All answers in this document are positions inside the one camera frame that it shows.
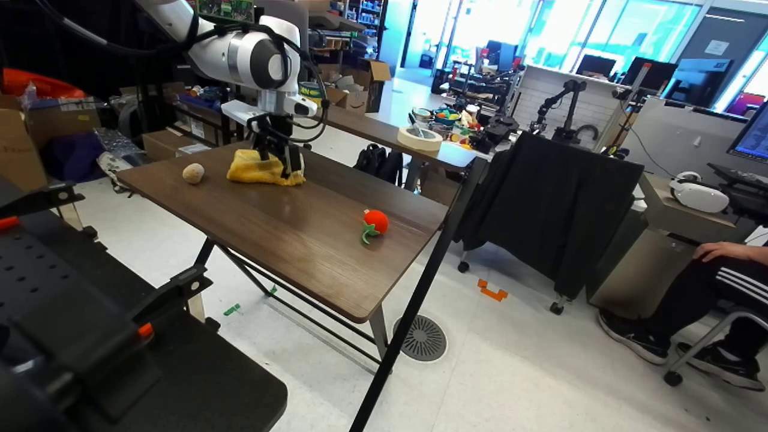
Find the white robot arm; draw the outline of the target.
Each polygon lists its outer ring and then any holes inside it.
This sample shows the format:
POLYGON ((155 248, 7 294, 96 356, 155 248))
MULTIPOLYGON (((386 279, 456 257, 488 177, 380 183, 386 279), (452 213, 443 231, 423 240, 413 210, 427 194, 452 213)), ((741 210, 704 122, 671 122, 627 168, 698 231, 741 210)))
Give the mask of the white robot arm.
POLYGON ((186 57, 209 78, 241 87, 252 101, 225 101, 221 110, 252 131, 263 160, 276 155, 284 177, 306 170, 294 141, 294 120, 315 116, 318 104, 300 94, 307 20, 300 5, 258 5, 245 24, 203 17, 187 0, 137 0, 137 5, 186 48, 186 57))

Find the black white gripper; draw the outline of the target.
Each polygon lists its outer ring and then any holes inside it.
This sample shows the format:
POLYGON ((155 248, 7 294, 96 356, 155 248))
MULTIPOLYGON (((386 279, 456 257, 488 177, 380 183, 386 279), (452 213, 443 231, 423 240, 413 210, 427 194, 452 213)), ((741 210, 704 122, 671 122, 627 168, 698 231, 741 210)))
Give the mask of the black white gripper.
MULTIPOLYGON (((300 94, 263 90, 254 101, 230 98, 221 106, 221 113, 233 122, 243 125, 263 138, 284 143, 284 172, 302 172, 302 148, 290 143, 294 117, 315 117, 320 106, 300 94)), ((269 141, 254 141, 258 159, 272 160, 269 141)))

